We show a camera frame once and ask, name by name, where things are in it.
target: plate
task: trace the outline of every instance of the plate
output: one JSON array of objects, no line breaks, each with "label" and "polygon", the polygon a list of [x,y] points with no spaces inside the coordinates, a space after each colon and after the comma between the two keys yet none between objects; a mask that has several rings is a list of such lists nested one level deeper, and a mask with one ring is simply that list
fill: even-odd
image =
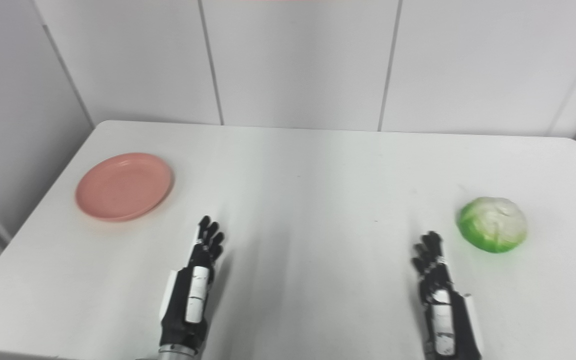
[{"label": "plate", "polygon": [[75,199],[86,214],[128,221],[157,207],[172,186],[172,171],[150,153],[122,153],[99,162],[81,178]]}]

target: white label on robot hand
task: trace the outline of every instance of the white label on robot hand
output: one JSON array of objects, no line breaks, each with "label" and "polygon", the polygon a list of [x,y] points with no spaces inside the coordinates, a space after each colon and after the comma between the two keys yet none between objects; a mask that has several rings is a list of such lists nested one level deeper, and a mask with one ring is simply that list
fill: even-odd
[{"label": "white label on robot hand", "polygon": [[434,350],[439,355],[455,355],[455,330],[453,308],[450,305],[432,305],[432,327],[434,328]]},{"label": "white label on robot hand", "polygon": [[208,292],[208,276],[210,270],[203,266],[195,266],[192,269],[192,281],[190,281],[190,291],[188,301],[185,306],[185,321],[199,324],[204,317],[204,302],[206,292]]}]

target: cabbage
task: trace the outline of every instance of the cabbage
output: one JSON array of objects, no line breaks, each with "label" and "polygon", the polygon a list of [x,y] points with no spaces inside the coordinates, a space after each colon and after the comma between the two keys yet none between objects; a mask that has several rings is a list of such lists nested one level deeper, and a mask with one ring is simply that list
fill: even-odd
[{"label": "cabbage", "polygon": [[461,209],[457,226],[471,244],[505,253],[526,239],[528,223],[516,203],[502,197],[479,197]]}]

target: robotic hand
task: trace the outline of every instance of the robotic hand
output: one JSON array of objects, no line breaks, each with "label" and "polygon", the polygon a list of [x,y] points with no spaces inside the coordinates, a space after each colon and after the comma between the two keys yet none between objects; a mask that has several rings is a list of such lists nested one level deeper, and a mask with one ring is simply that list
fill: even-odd
[{"label": "robotic hand", "polygon": [[188,265],[176,272],[167,310],[161,321],[158,360],[191,360],[208,332],[204,318],[215,261],[224,251],[224,233],[208,215],[199,223]]},{"label": "robotic hand", "polygon": [[419,273],[419,297],[429,338],[426,360],[480,360],[482,342],[470,294],[453,289],[442,255],[442,239],[430,231],[414,246],[412,259]]}]

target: table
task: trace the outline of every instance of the table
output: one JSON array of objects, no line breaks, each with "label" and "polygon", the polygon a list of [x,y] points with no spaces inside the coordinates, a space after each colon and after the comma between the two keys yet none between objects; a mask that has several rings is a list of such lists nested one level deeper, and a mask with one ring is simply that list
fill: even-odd
[{"label": "table", "polygon": [[[78,181],[128,152],[167,161],[171,193],[134,221],[87,217]],[[528,240],[463,240],[456,212],[478,196],[517,203]],[[422,360],[410,257],[428,230],[486,360],[576,359],[575,141],[136,121],[101,123],[0,256],[0,356],[156,356],[169,270],[204,214],[226,241],[202,360]]]}]

